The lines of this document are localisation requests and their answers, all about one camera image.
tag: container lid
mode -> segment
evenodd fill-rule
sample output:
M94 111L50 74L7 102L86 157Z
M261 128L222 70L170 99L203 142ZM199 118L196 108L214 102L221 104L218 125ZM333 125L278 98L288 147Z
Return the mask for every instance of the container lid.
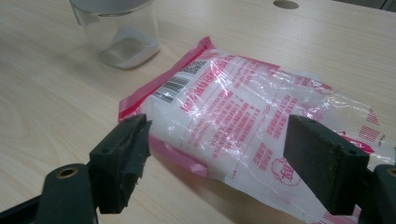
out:
M74 7L90 13L116 14L130 11L152 0L70 0Z

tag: red label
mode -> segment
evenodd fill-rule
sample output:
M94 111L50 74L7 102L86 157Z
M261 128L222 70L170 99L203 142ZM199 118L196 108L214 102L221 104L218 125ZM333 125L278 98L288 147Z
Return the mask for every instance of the red label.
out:
M357 140L355 140L353 138L350 138L350 137L346 137L346 136L342 136L342 137L345 138L348 142L350 142L353 145L355 145L355 147L358 147L361 150L365 151L367 154L370 155L370 154L374 153L373 148L370 147L369 145L367 145L367 144L365 144L363 142L357 141Z

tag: barcode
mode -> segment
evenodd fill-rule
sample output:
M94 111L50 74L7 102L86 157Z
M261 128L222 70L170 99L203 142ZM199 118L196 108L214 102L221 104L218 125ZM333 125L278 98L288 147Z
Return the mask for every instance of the barcode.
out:
M166 103L171 104L177 95L183 91L189 80L184 77L172 77L163 84L158 90L156 90L153 95L164 100Z
M206 62L192 62L187 67L183 68L181 72L196 75L198 71L205 65Z

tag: table surface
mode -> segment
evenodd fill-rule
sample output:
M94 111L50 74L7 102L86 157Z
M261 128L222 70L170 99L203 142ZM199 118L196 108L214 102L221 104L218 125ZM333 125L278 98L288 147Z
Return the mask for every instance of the table surface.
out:
M372 106L396 142L396 14L329 0L159 0L161 51L133 70L98 62L68 1L0 7L0 211L42 190L53 169L86 163L117 124L119 101L204 36L228 52L306 71ZM148 159L130 206L102 223L300 223L225 184Z

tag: circular logo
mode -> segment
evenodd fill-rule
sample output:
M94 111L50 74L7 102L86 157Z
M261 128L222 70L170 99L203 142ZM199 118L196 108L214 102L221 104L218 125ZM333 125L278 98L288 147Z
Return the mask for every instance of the circular logo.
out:
M297 186L301 182L301 178L294 172L285 158L276 159L272 163L272 172L274 178L282 184L288 186Z

